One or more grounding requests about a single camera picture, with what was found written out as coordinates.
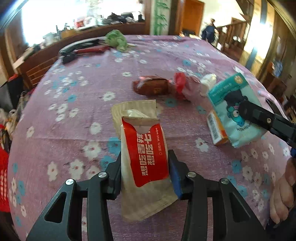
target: barcode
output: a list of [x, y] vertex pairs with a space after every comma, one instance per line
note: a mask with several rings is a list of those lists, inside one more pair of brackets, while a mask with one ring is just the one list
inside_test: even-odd
[[214, 120], [213, 120], [213, 116], [211, 114], [209, 115], [209, 123], [210, 123], [210, 128], [213, 133], [214, 140], [216, 140], [219, 138], [219, 136], [218, 136], [218, 132], [217, 132]]

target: metal screw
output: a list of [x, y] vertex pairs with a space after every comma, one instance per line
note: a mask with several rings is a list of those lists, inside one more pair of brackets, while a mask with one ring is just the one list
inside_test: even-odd
[[221, 182], [222, 182], [223, 184], [228, 184], [228, 183], [229, 183], [229, 180], [228, 180], [227, 178], [222, 178], [222, 179], [221, 179]]
[[188, 172], [187, 176], [188, 177], [196, 177], [196, 173], [195, 172]]
[[67, 185], [72, 185], [74, 183], [74, 180], [73, 179], [68, 179], [67, 181], [66, 181], [66, 184]]
[[105, 172], [100, 172], [99, 173], [100, 178], [103, 178], [103, 177], [106, 177], [106, 176], [107, 176], [107, 173], [105, 173]]

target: opened paper bag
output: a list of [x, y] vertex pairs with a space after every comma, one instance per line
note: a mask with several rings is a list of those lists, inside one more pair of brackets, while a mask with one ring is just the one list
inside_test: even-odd
[[127, 221], [142, 221], [177, 200], [168, 173], [165, 136], [156, 118], [156, 101], [136, 102], [112, 107], [112, 114], [127, 114], [120, 121], [113, 115], [114, 123], [123, 123], [120, 127], [121, 209]]

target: cartoon character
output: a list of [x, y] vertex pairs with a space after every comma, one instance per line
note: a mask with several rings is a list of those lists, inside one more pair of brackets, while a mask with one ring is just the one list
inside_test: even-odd
[[227, 116], [236, 122], [239, 126], [243, 126], [245, 120], [239, 115], [239, 105], [242, 101], [248, 100], [248, 97], [243, 96], [241, 90], [231, 91], [225, 97], [227, 102]]

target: white bottle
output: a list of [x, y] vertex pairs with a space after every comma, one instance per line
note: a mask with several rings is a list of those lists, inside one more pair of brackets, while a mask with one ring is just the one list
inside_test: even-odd
[[200, 80], [200, 95], [207, 96], [207, 93], [216, 84], [217, 76], [215, 74], [207, 74]]

